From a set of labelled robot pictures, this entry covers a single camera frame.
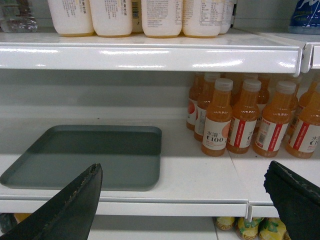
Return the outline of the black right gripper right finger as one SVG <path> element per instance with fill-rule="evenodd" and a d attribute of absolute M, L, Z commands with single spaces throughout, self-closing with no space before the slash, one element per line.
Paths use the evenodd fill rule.
<path fill-rule="evenodd" d="M 320 188 L 273 160 L 264 188 L 292 240 L 320 238 Z"/>

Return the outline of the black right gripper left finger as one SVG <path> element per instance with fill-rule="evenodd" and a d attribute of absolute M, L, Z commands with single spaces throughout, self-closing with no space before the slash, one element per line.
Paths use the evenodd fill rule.
<path fill-rule="evenodd" d="M 103 180 L 92 164 L 38 210 L 3 234 L 2 240 L 86 240 L 96 215 Z"/>

